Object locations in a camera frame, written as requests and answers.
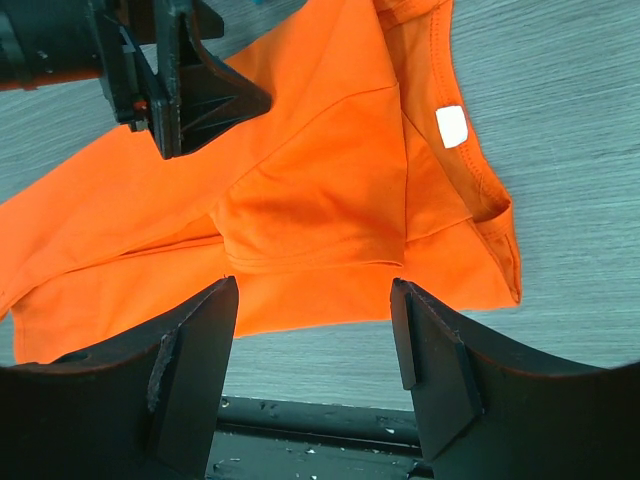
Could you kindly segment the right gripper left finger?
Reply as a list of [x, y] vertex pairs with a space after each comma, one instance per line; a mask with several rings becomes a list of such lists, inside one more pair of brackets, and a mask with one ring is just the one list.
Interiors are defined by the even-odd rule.
[[234, 278], [49, 364], [1, 371], [5, 479], [202, 479], [233, 340]]

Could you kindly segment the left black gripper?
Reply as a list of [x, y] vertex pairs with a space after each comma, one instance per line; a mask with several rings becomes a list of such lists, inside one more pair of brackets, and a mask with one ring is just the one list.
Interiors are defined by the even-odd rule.
[[204, 1], [4, 1], [1, 88], [97, 79], [118, 124], [189, 155], [272, 106], [206, 49], [224, 31]]

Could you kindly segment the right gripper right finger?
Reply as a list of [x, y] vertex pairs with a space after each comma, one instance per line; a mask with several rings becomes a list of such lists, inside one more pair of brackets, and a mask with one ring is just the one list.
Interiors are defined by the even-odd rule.
[[438, 479], [635, 479], [639, 366], [545, 353], [397, 279], [391, 313], [424, 462]]

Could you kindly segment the orange t shirt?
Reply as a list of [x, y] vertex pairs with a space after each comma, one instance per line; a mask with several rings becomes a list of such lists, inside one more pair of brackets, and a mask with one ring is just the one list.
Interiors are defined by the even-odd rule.
[[450, 1], [309, 1], [230, 64], [271, 111], [163, 160], [118, 127], [1, 207], [1, 312], [48, 363], [239, 287], [239, 336], [390, 316], [394, 278], [517, 306], [509, 193], [456, 82]]

